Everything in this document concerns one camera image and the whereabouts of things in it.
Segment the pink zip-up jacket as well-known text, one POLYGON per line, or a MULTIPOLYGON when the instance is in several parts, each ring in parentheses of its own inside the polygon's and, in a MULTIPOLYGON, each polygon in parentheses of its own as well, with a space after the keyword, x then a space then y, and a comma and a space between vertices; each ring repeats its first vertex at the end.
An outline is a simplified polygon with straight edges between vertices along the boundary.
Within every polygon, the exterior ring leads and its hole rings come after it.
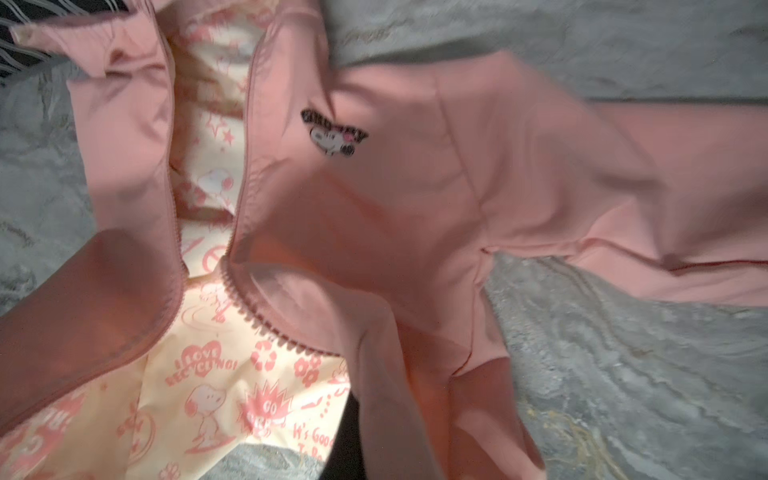
POLYGON ((96 235, 1 319, 5 479, 542 479, 484 285, 557 256, 767 303, 767 110, 589 103, 513 55, 337 70, 315 1, 11 28, 69 57, 96 235))

